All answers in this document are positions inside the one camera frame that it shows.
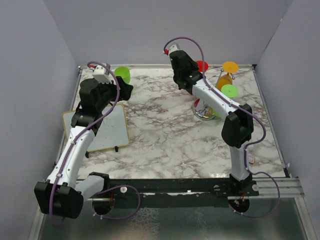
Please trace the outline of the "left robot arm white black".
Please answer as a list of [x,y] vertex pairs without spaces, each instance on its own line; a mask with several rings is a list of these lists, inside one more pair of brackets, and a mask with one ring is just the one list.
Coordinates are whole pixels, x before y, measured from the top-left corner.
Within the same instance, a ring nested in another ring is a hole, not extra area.
[[102,124],[103,110],[109,103],[131,97],[133,86],[125,83],[121,76],[116,79],[116,83],[101,83],[88,78],[80,83],[80,101],[71,118],[66,146],[51,174],[34,187],[43,214],[76,219],[86,200],[95,194],[103,198],[110,193],[107,174],[94,172],[80,183],[77,178],[85,154]]

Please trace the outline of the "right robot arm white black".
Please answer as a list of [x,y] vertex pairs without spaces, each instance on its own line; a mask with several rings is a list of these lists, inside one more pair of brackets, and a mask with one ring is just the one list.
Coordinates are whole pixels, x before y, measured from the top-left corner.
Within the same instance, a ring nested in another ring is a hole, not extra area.
[[217,90],[206,80],[198,64],[183,50],[165,50],[173,69],[173,80],[179,89],[204,101],[223,120],[221,136],[229,146],[231,156],[230,191],[240,196],[248,189],[252,175],[246,170],[245,144],[251,140],[254,131],[252,108],[240,105]]

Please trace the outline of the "green wine glass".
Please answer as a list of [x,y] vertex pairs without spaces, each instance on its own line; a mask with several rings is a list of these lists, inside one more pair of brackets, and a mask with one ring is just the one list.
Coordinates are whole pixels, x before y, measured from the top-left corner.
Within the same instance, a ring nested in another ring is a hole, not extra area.
[[120,66],[114,70],[114,74],[118,79],[120,92],[123,98],[130,98],[134,87],[130,84],[131,74],[128,67]]
[[[215,87],[215,89],[219,93],[224,94],[226,97],[228,97],[230,99],[235,98],[239,93],[237,87],[232,85],[232,84],[225,84],[224,86],[222,86],[222,88],[220,90],[218,88],[216,88],[216,87]],[[212,109],[210,111],[210,113],[211,113],[211,116],[213,118],[219,118],[220,117],[219,114],[214,109]]]

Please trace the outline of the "red plastic wine glass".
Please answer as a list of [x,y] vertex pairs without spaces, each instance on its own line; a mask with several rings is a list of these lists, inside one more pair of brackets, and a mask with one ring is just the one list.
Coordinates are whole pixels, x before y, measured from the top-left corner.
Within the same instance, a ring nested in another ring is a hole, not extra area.
[[197,60],[196,61],[199,72],[206,72],[209,69],[209,65],[206,61]]

